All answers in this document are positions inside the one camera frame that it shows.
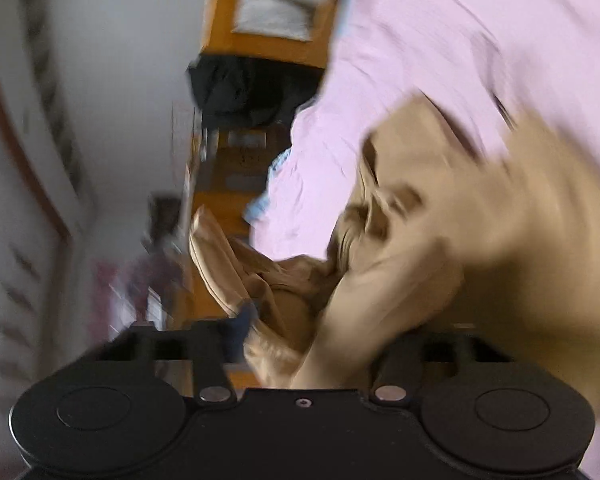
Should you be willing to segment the black garment on headboard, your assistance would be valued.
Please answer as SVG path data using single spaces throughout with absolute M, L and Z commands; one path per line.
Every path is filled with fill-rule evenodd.
M 201 125 L 210 130 L 289 126 L 323 75 L 317 67 L 224 54 L 199 55 L 187 67 Z

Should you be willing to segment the pink bed sheet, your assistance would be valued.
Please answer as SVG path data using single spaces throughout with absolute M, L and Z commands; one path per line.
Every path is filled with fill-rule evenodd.
M 529 107 L 600 166 L 600 0 L 349 0 L 252 246 L 323 257 L 366 134 L 415 93 L 481 155 L 500 154 L 506 120 Z

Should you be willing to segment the wooden bed frame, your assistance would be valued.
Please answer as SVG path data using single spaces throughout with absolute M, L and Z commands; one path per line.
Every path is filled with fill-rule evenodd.
M 247 238 L 242 211 L 324 74 L 339 0 L 309 12 L 306 41 L 236 32 L 238 1 L 204 4 L 200 53 L 187 70 L 196 113 L 183 214 L 207 206 L 227 233 Z

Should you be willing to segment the tan hooded zip jacket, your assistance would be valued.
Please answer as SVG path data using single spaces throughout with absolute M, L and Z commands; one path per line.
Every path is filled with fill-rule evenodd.
M 229 315 L 268 429 L 338 477 L 600 479 L 600 170 L 538 115 L 471 155 L 424 96 L 366 138 L 326 256 L 275 260 L 199 208 L 189 252 Z M 472 326 L 472 361 L 404 406 L 372 366 L 419 327 Z

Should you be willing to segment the white grey hanging cloth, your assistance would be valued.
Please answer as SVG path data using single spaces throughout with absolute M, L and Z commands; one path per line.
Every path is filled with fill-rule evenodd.
M 329 0 L 237 0 L 232 32 L 312 40 L 314 21 Z

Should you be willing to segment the light blue blanket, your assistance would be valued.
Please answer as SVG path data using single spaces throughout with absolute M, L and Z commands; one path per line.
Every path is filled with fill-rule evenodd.
M 279 174 L 280 168 L 284 166 L 284 163 L 288 159 L 290 153 L 291 148 L 286 148 L 285 151 L 281 152 L 273 159 L 273 161 L 270 163 L 270 166 L 268 166 L 264 191 L 253 200 L 250 200 L 247 206 L 245 206 L 245 209 L 242 212 L 242 218 L 250 226 L 253 226 L 266 213 L 268 206 L 270 206 L 268 186 L 270 185 L 270 182 Z

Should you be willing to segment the clear plastic bag of clothes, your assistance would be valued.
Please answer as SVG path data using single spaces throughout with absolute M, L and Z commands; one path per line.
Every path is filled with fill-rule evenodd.
M 99 262 L 93 272 L 90 335 L 104 342 L 135 323 L 163 330 L 169 324 L 183 270 L 175 250 L 181 200 L 156 194 L 148 200 L 143 251 L 121 264 Z

